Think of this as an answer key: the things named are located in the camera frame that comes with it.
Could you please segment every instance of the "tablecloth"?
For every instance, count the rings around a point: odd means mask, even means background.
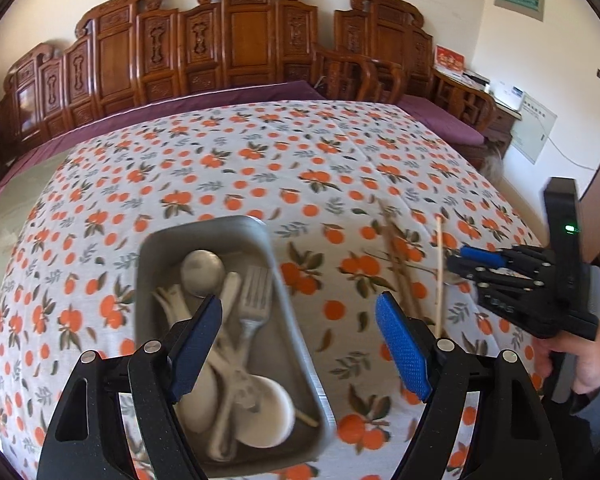
[[[338,421],[334,444],[281,480],[389,479],[423,406],[404,388],[373,320],[392,289],[378,235],[378,199],[401,230],[399,249],[434,268],[436,215],[447,249],[537,243],[504,198],[404,111],[357,102],[282,101],[188,112],[76,146],[30,213],[0,302],[0,434],[34,478],[46,427],[80,353],[136,348],[134,280],[151,232],[217,216],[266,222],[302,334]],[[434,274],[412,269],[432,317]],[[447,286],[445,329],[465,349],[519,352],[529,336],[476,306],[468,283]],[[446,475],[466,457],[469,397]],[[123,400],[132,427],[132,403]],[[150,463],[137,432],[141,479]]]

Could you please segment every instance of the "dark clothing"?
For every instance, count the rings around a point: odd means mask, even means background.
[[[543,401],[560,452],[565,480],[600,480],[600,389],[592,399]]]

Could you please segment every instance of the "purple seat cushion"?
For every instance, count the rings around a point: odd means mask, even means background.
[[[484,144],[484,137],[480,132],[423,97],[403,95],[397,106],[449,144]]]

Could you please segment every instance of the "metal bolt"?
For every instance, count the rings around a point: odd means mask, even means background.
[[[441,339],[438,341],[438,348],[440,348],[443,352],[451,352],[456,345],[454,342],[449,339]]]
[[[518,354],[516,354],[514,351],[512,350],[505,350],[502,353],[502,358],[507,362],[507,363],[515,363],[518,360]]]
[[[96,358],[96,352],[93,350],[87,350],[84,354],[80,356],[80,362],[87,364],[93,361]]]
[[[154,340],[144,343],[144,351],[148,354],[155,354],[160,348],[162,348],[160,341]]]

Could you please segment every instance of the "metal tray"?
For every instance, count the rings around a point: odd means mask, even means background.
[[[253,374],[282,384],[296,408],[320,424],[318,428],[311,428],[296,420],[291,436],[270,449],[238,443],[236,458],[228,463],[214,462],[206,456],[209,432],[193,434],[183,428],[202,469],[210,478],[239,477],[284,469],[317,458],[334,437],[335,420],[298,328],[263,222],[248,216],[229,216],[149,235],[140,249],[136,274],[136,341],[160,338],[167,332],[167,320],[152,291],[156,286],[179,283],[179,265],[196,249],[218,254],[227,272],[233,270],[242,277],[249,265],[273,271],[270,319],[254,336],[247,368]],[[186,296],[186,300],[192,313],[202,301],[192,296]],[[236,311],[237,306],[234,306],[226,324],[234,343],[240,333]]]

